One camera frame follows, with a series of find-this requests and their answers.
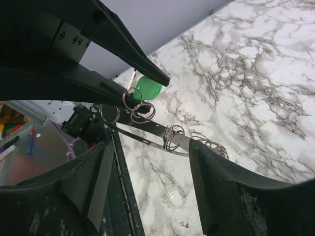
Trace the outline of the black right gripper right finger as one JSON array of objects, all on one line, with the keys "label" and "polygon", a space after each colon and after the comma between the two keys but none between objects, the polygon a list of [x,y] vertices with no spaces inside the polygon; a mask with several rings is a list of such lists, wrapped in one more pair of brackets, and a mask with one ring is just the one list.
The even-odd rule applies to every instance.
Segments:
[{"label": "black right gripper right finger", "polygon": [[313,179],[292,184],[259,175],[197,140],[189,162],[204,235],[314,235]]}]

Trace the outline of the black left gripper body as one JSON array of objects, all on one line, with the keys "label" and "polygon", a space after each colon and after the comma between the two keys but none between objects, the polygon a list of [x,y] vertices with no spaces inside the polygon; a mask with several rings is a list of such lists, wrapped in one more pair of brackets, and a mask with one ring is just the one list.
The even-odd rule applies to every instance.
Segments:
[{"label": "black left gripper body", "polygon": [[78,65],[90,40],[22,0],[0,2],[1,66]]}]

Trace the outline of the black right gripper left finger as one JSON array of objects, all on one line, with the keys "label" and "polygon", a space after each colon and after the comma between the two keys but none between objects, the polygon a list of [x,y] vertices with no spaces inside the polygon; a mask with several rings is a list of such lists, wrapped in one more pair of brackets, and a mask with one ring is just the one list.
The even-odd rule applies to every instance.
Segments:
[{"label": "black right gripper left finger", "polygon": [[114,157],[112,141],[15,186],[0,188],[2,236],[96,236]]}]

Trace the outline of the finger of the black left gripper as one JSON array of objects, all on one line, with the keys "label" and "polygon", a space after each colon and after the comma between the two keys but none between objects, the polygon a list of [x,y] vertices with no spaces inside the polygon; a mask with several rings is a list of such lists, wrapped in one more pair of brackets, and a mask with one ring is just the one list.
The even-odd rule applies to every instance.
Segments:
[{"label": "finger of the black left gripper", "polygon": [[1,67],[0,99],[89,102],[124,108],[139,104],[123,96],[125,88],[81,66],[52,72]]},{"label": "finger of the black left gripper", "polygon": [[170,78],[154,65],[117,14],[99,0],[62,0],[63,19],[83,35],[143,75],[168,86]]}]

